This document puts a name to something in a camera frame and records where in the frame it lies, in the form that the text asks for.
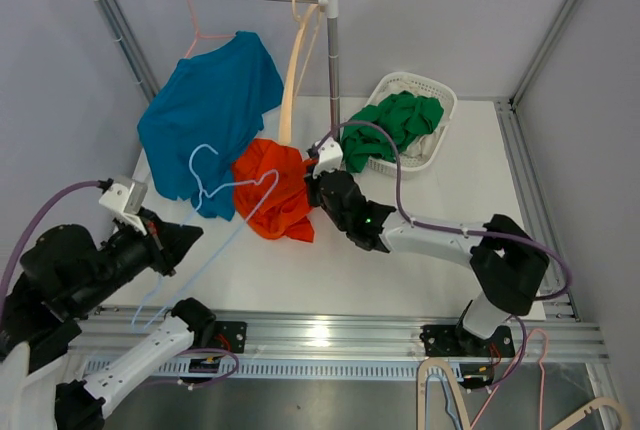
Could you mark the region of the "light blue plastic hanger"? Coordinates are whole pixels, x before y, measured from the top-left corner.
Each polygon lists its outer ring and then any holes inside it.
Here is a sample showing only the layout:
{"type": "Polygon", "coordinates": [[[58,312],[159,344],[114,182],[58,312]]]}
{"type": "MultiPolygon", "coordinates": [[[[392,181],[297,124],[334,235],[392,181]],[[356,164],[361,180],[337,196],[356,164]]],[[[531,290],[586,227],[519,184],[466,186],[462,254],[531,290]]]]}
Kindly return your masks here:
{"type": "Polygon", "coordinates": [[[227,237],[227,239],[211,254],[211,256],[202,264],[202,266],[195,271],[190,278],[178,289],[176,290],[171,298],[158,310],[146,323],[142,326],[137,324],[139,316],[145,306],[148,304],[149,300],[157,295],[161,290],[164,282],[167,280],[167,277],[159,277],[157,279],[156,286],[148,292],[141,300],[141,303],[135,310],[133,317],[130,320],[130,329],[134,334],[141,334],[143,330],[147,330],[152,323],[154,323],[165,311],[168,311],[169,308],[178,302],[179,297],[183,297],[186,295],[186,292],[190,290],[197,280],[204,274],[204,272],[208,269],[208,267],[223,253],[223,251],[238,237],[240,232],[245,228],[249,227],[249,222],[253,218],[253,216],[257,213],[258,210],[266,203],[267,198],[276,190],[279,182],[280,182],[280,172],[273,168],[269,169],[265,173],[263,173],[259,178],[253,178],[249,180],[241,180],[234,182],[227,182],[218,185],[215,189],[209,191],[205,188],[200,174],[196,171],[194,167],[194,160],[196,155],[201,150],[207,150],[209,153],[212,153],[214,156],[218,156],[219,152],[209,144],[202,143],[195,147],[188,160],[188,169],[191,176],[194,178],[197,188],[198,188],[198,201],[197,205],[191,211],[191,213],[182,221],[181,225],[186,225],[189,223],[201,209],[205,200],[212,200],[217,194],[219,194],[223,189],[227,188],[239,188],[246,186],[253,186],[258,188],[260,185],[264,184],[268,177],[272,177],[273,181],[268,187],[268,189],[264,192],[263,196],[260,200],[255,204],[255,206],[250,210],[249,214],[243,218],[242,223],[227,237]]]}

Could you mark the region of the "orange t shirt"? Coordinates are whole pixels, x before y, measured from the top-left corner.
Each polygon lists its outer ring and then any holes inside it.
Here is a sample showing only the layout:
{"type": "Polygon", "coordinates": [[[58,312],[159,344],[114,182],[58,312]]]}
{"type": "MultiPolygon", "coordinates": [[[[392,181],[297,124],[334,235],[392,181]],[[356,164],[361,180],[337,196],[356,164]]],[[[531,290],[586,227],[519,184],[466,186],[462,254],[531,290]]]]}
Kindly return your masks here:
{"type": "Polygon", "coordinates": [[[305,182],[312,163],[299,150],[263,138],[254,139],[233,163],[235,209],[257,235],[314,241],[305,182]]]}

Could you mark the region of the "beige plastic hanger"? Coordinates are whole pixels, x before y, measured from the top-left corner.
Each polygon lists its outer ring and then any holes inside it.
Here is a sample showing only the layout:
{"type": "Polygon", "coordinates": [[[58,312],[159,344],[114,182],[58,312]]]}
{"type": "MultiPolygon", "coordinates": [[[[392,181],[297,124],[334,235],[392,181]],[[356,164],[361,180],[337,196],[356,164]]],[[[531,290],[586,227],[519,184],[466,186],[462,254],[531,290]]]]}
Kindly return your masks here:
{"type": "Polygon", "coordinates": [[[278,143],[281,145],[290,145],[292,141],[295,101],[315,48],[323,17],[323,9],[317,3],[309,4],[305,13],[300,14],[297,11],[297,0],[291,0],[291,11],[298,30],[289,57],[280,105],[278,143]]]}

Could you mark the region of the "green t shirt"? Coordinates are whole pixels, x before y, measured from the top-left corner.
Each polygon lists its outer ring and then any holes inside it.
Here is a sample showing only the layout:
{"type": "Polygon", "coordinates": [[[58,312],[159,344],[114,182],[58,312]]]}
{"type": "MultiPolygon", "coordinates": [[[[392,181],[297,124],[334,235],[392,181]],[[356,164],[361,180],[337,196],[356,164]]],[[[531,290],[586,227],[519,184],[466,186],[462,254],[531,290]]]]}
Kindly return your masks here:
{"type": "MultiPolygon", "coordinates": [[[[377,105],[365,106],[350,122],[368,122],[380,127],[401,153],[416,138],[432,134],[442,116],[443,109],[437,99],[403,91],[389,95],[377,105]]],[[[370,158],[396,162],[387,138],[367,125],[347,125],[342,130],[341,148],[346,169],[351,173],[360,173],[370,158]]]]}

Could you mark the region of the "blue t shirt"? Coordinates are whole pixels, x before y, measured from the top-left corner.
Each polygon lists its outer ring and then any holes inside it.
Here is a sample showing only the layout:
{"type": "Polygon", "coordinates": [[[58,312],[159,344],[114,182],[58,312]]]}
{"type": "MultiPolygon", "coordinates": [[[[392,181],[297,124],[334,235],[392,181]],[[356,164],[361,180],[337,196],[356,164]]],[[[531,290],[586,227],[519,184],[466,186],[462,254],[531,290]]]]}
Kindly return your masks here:
{"type": "MultiPolygon", "coordinates": [[[[157,193],[197,205],[188,169],[192,150],[205,143],[194,167],[209,191],[233,182],[232,164],[263,130],[264,113],[278,107],[284,85],[259,36],[239,31],[222,47],[178,62],[137,125],[157,193]]],[[[231,220],[232,188],[205,200],[199,215],[231,220]]]]}

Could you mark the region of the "pink plastic hanger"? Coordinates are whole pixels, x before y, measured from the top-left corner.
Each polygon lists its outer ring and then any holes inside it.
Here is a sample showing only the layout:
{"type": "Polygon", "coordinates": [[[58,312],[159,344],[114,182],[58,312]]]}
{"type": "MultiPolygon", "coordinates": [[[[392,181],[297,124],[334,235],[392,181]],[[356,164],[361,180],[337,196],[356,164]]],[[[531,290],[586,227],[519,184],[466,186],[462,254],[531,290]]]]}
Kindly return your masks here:
{"type": "Polygon", "coordinates": [[[214,34],[214,35],[210,35],[210,34],[204,34],[201,31],[200,25],[199,25],[199,19],[197,16],[197,12],[195,9],[195,5],[194,5],[194,1],[193,0],[186,0],[187,1],[187,6],[188,6],[188,11],[189,11],[189,16],[190,16],[190,21],[192,24],[192,29],[194,32],[194,37],[193,40],[188,48],[188,50],[186,51],[184,58],[188,59],[193,55],[194,50],[196,49],[197,45],[199,44],[200,41],[222,41],[222,40],[228,40],[228,39],[233,39],[236,34],[214,34]]]}

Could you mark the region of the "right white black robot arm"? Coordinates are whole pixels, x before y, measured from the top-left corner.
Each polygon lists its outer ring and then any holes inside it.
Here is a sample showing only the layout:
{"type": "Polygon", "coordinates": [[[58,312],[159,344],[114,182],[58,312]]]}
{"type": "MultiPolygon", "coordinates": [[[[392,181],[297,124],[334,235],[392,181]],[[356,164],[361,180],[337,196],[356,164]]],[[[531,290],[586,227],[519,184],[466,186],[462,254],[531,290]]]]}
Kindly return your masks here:
{"type": "Polygon", "coordinates": [[[420,338],[430,356],[487,357],[510,337],[511,316],[526,316],[549,266],[547,254],[510,217],[494,215],[470,230],[444,222],[426,227],[404,218],[399,208],[367,199],[346,171],[304,177],[311,206],[324,210],[336,228],[357,247],[382,253],[426,255],[470,270],[480,294],[453,326],[423,326],[420,338]]]}

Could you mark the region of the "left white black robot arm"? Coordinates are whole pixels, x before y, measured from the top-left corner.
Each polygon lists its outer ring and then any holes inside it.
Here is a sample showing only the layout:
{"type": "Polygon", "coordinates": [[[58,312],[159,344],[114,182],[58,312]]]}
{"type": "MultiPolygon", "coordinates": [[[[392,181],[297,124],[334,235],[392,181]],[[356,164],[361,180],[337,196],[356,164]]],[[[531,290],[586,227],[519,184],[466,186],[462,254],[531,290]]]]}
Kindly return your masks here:
{"type": "Polygon", "coordinates": [[[141,343],[82,380],[59,383],[80,321],[145,269],[172,276],[202,236],[195,226],[153,214],[144,230],[121,224],[102,245],[67,224],[45,232],[20,259],[23,272],[1,317],[1,426],[4,429],[101,429],[117,406],[162,364],[203,351],[215,339],[216,316],[194,298],[179,301],[141,343]]]}

